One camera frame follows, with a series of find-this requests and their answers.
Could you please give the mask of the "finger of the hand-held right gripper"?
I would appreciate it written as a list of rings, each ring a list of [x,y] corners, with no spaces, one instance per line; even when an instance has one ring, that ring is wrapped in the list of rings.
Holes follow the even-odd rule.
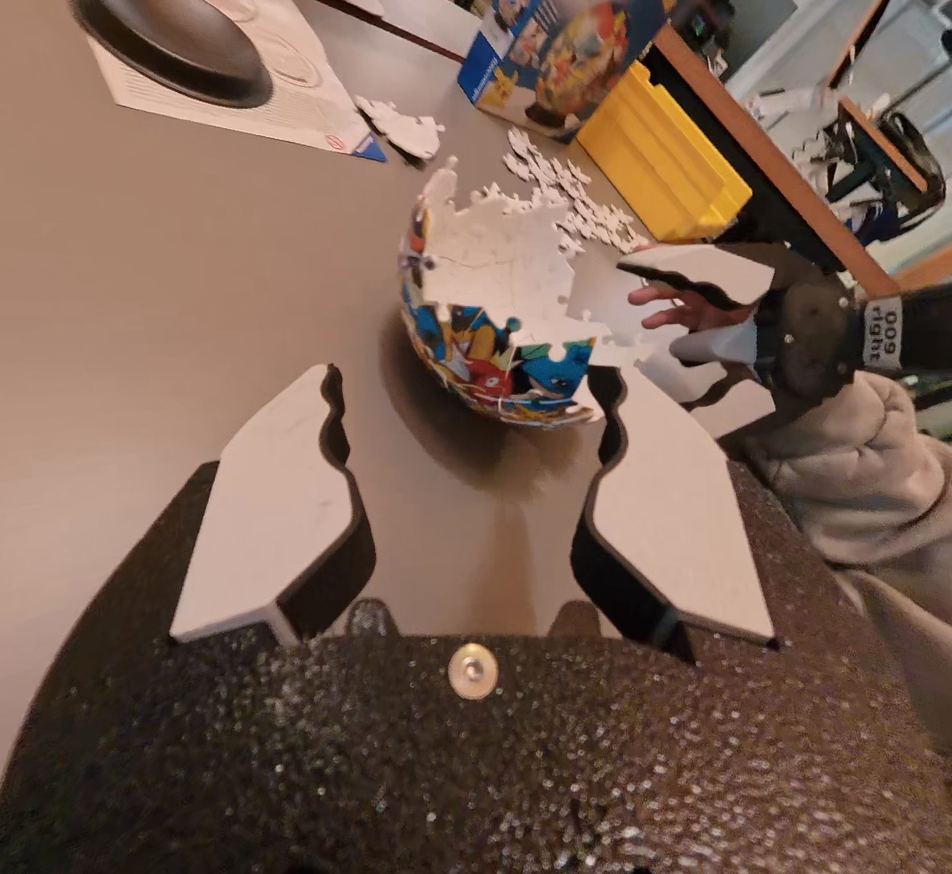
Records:
[[[757,361],[755,325],[725,325],[694,331],[675,339],[670,354],[685,364],[719,363],[752,368]]]
[[[617,268],[673,293],[694,293],[722,310],[754,306],[771,288],[774,268],[717,246],[654,246],[622,257]]]

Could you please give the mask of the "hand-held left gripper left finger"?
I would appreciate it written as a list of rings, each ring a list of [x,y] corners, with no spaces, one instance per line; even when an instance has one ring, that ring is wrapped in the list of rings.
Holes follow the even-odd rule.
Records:
[[[376,548],[349,470],[343,378],[316,365],[223,450],[170,628],[196,642],[265,626],[276,642],[330,630],[368,584]]]

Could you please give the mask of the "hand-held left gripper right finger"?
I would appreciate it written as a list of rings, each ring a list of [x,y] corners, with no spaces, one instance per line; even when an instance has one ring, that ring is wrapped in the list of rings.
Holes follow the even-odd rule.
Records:
[[[575,581],[622,638],[692,661],[689,630],[775,647],[727,458],[635,368],[595,368],[600,468],[570,550]]]

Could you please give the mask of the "pile of puzzle pieces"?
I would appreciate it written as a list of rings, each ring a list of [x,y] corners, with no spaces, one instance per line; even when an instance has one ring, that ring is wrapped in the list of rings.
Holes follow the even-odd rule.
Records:
[[[598,242],[625,256],[652,246],[653,240],[635,228],[634,217],[615,204],[595,201],[589,194],[591,177],[571,160],[549,159],[524,131],[506,132],[506,169],[533,186],[532,201],[562,202],[565,211],[556,223],[560,249],[567,255],[582,253],[583,242]]]

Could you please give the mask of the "partly built puzzle ball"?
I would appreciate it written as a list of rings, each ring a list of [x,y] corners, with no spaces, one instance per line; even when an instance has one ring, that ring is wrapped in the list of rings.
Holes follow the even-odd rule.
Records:
[[[523,200],[493,184],[458,208],[457,166],[451,156],[422,188],[397,257],[416,354],[485,417],[531,428],[599,420],[589,371],[634,366],[651,346],[621,344],[588,312],[568,315],[566,201]]]

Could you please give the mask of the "person's right forearm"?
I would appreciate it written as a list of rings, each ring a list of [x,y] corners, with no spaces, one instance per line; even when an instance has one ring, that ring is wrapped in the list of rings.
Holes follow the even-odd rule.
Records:
[[[744,456],[887,644],[924,729],[951,748],[951,451],[897,380],[857,372]]]

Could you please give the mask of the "colourful puzzle box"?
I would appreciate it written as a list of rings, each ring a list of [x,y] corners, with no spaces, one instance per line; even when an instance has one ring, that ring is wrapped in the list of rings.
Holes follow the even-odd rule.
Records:
[[[570,142],[685,0],[493,0],[458,85],[485,113]]]

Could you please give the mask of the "joined white puzzle pieces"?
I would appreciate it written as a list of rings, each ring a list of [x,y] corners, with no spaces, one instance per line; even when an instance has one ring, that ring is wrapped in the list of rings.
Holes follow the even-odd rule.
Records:
[[[354,97],[353,101],[371,126],[400,152],[424,163],[436,156],[446,128],[435,118],[406,115],[393,103],[369,100],[362,96]]]

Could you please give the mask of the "person's right hand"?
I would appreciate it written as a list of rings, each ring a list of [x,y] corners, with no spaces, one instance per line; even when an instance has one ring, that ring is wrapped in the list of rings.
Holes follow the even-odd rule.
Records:
[[[665,285],[647,285],[634,289],[628,294],[627,301],[637,308],[662,302],[670,303],[669,307],[660,309],[642,320],[641,324],[645,330],[673,325],[684,328],[689,333],[702,332],[740,325],[755,311],[754,306],[718,309],[697,292],[671,289]]]

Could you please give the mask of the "yellow plastic tote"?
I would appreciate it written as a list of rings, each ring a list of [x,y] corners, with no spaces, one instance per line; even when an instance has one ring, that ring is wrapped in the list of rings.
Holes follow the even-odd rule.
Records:
[[[753,190],[684,108],[636,62],[576,136],[649,235],[665,244],[714,240]]]

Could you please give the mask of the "wood edged desk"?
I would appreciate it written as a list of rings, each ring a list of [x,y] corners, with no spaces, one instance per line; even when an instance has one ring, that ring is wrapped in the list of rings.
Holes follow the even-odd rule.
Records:
[[[899,294],[898,283],[672,26],[658,32],[643,62],[651,81],[672,95],[751,188],[742,212],[769,238],[790,244],[827,272],[845,268],[869,297]]]

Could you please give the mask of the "white instruction leaflet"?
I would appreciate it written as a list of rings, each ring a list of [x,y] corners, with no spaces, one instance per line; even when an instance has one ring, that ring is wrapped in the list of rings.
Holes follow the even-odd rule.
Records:
[[[292,0],[207,1],[232,19],[257,47],[273,82],[269,103],[231,109],[188,98],[118,61],[78,23],[117,105],[336,154],[387,161],[331,69],[320,40]]]

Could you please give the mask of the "black round stand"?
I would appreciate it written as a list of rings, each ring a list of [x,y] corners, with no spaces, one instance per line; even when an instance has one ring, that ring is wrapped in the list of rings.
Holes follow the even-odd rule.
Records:
[[[195,101],[265,106],[273,82],[251,38],[207,0],[68,0],[91,39],[118,61]]]

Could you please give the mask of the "black strapped device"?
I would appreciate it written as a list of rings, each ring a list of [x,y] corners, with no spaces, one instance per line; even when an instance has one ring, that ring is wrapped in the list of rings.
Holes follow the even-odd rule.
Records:
[[[944,205],[946,175],[904,113],[889,110],[872,118],[844,96],[823,132],[823,194],[829,204],[869,187],[882,211],[895,216],[898,234],[913,230]]]

